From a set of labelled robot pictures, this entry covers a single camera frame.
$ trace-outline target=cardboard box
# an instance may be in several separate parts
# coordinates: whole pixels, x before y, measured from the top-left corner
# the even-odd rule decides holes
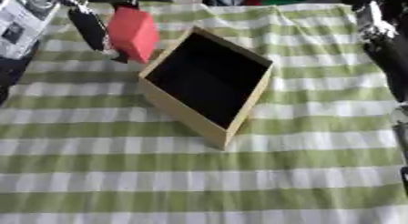
[[[139,74],[143,95],[224,149],[270,81],[271,61],[198,27]]]

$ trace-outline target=green and white checkered cloth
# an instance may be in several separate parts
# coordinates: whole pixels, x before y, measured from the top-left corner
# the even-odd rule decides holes
[[[348,7],[143,8],[160,49],[198,25],[275,62],[250,118],[209,148],[62,11],[0,110],[0,223],[407,223],[397,104]]]

